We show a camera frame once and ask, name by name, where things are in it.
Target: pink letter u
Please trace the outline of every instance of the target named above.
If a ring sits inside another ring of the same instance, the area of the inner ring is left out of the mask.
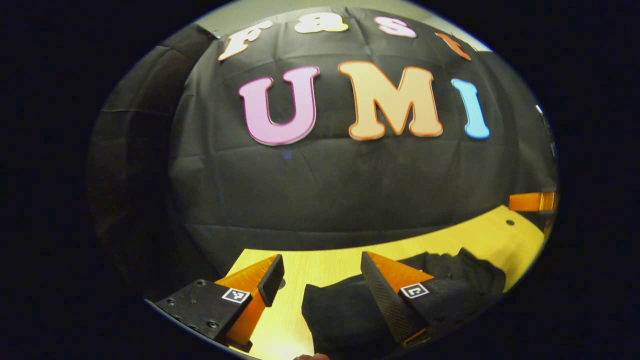
[[[284,73],[284,81],[293,90],[294,116],[286,124],[275,124],[269,116],[267,90],[273,79],[260,78],[243,85],[238,91],[244,99],[244,115],[249,134],[264,145],[286,145],[304,138],[316,123],[314,77],[320,74],[315,66],[299,67]]]

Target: black fabric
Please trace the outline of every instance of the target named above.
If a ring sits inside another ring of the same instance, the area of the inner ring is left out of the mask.
[[[166,158],[184,82],[214,37],[188,26],[117,84],[96,120],[87,183],[100,242],[127,281],[157,300],[194,278],[219,278],[173,212]]]
[[[482,294],[484,307],[499,299],[506,282],[502,270],[486,260],[477,259],[464,248],[455,256],[425,252],[399,262],[436,278],[463,281]],[[395,343],[362,275],[324,288],[308,284],[302,315],[313,336],[314,351],[327,354],[332,360],[366,359],[404,352]]]
[[[403,292],[398,295],[420,314],[422,321],[428,324],[428,334],[432,336],[449,332],[486,306],[485,293],[475,291],[464,280],[436,277],[422,285],[429,292],[426,296],[411,299]]]
[[[338,13],[349,29],[297,33],[298,18],[310,12]],[[400,18],[418,36],[383,33],[373,21],[378,15]],[[538,147],[546,129],[531,121],[539,116],[537,102],[497,56],[455,39],[471,56],[467,61],[434,34],[440,30],[374,10],[314,8],[268,19],[273,26],[247,50],[218,61],[228,44],[223,37],[203,54],[173,119],[169,171],[177,212],[221,273],[247,248],[319,250],[394,241],[507,205],[512,193],[556,185],[555,168],[536,159],[546,154]],[[375,141],[350,138],[353,91],[337,70],[348,60],[374,62],[395,84],[407,66],[428,69],[443,134],[419,138],[405,129]],[[320,69],[313,130],[290,145],[257,143],[246,128],[239,88],[273,78],[271,118],[288,122],[294,108],[282,74],[308,65]],[[465,134],[466,111],[452,78],[477,87],[489,138]]]

